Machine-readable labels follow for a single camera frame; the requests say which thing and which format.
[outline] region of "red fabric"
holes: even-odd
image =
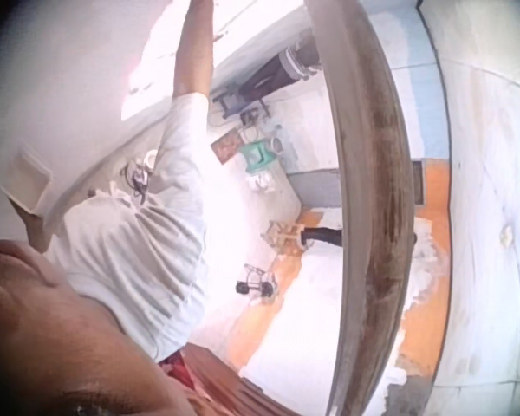
[[[159,366],[164,370],[164,373],[166,373],[168,377],[173,377],[185,387],[189,387],[191,390],[196,391],[189,370],[187,370],[183,356],[179,351],[161,361]]]

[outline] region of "person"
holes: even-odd
[[[304,230],[301,231],[301,245],[302,247],[306,247],[308,240],[316,240],[323,241],[324,243],[329,243],[332,245],[336,245],[337,247],[343,246],[343,230],[335,230],[333,228],[327,227],[305,227]],[[415,245],[418,242],[418,236],[414,233],[414,242]]]
[[[320,68],[320,56],[311,30],[302,40],[284,49],[254,73],[240,88],[239,95],[251,103],[280,88],[307,80]]]
[[[213,0],[191,0],[146,202],[97,192],[67,212],[44,255],[0,240],[3,414],[217,414],[157,365],[186,344],[205,301],[197,154],[208,146],[212,15]],[[38,221],[17,210],[39,248]]]

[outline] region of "white t-shirt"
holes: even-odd
[[[156,361],[183,347],[204,313],[207,114],[202,94],[176,98],[146,202],[99,192],[68,211],[46,253]]]

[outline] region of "eye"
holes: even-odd
[[[128,398],[119,398],[103,392],[65,393],[53,400],[39,416],[120,416],[134,414],[143,409],[136,407]]]

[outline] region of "hand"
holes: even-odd
[[[16,214],[19,216],[19,218],[25,224],[25,228],[27,229],[28,234],[29,234],[29,230],[37,231],[37,230],[42,230],[44,228],[44,220],[41,217],[39,217],[35,214],[30,214],[30,213],[26,212],[13,199],[10,199],[10,204],[11,204],[11,206],[14,207],[14,210],[16,210]]]
[[[49,239],[46,238],[46,234],[44,233],[44,220],[42,217],[26,212],[12,199],[10,199],[10,204],[14,207],[17,215],[25,224],[29,245],[39,253],[46,251],[49,247]]]

